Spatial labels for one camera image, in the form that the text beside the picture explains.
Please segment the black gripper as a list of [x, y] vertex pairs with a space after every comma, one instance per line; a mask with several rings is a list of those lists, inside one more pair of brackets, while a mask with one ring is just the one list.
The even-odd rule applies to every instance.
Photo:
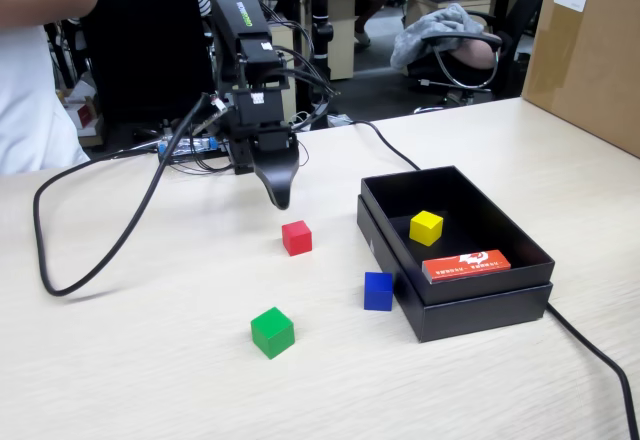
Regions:
[[288, 209], [292, 183], [299, 169], [299, 151], [293, 145], [295, 135], [290, 126], [283, 122], [234, 125], [230, 137], [253, 149], [254, 171], [272, 204], [280, 210]]

